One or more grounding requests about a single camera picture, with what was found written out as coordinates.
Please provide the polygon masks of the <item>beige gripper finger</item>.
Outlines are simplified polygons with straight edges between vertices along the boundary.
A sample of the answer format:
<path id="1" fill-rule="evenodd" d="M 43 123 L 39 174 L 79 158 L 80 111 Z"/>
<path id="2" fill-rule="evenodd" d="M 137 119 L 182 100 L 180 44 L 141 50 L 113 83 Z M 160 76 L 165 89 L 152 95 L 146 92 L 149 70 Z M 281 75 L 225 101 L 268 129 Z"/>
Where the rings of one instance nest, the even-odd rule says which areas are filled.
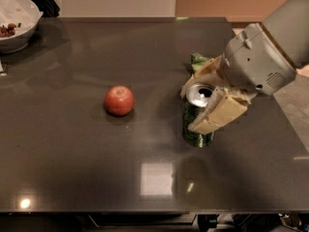
<path id="1" fill-rule="evenodd" d="M 224 79 L 223 72 L 220 70 L 220 63 L 222 57 L 211 58 L 200 69 L 194 73 L 184 84 L 181 90 L 181 97 L 184 98 L 186 91 L 193 84 L 206 84 L 215 88 L 214 93 L 217 96 L 224 97 L 226 91 L 224 88 L 227 86 L 227 82 Z"/>
<path id="2" fill-rule="evenodd" d="M 224 90 L 226 91 L 224 97 L 212 93 L 205 108 L 203 122 L 199 125 L 200 129 L 217 131 L 225 127 L 241 116 L 258 95 L 257 92 L 248 92 L 235 87 L 225 87 Z"/>

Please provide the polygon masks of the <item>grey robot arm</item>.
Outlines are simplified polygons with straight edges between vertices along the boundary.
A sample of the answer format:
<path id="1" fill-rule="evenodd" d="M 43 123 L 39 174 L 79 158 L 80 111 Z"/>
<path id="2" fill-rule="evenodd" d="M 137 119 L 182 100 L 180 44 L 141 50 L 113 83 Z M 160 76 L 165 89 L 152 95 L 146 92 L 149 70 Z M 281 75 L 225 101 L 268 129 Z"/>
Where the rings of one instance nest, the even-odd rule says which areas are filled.
<path id="1" fill-rule="evenodd" d="M 202 108 L 187 128 L 208 134 L 241 116 L 259 96 L 271 96 L 309 63 L 309 0 L 287 0 L 251 23 L 202 65 L 181 96 Z"/>

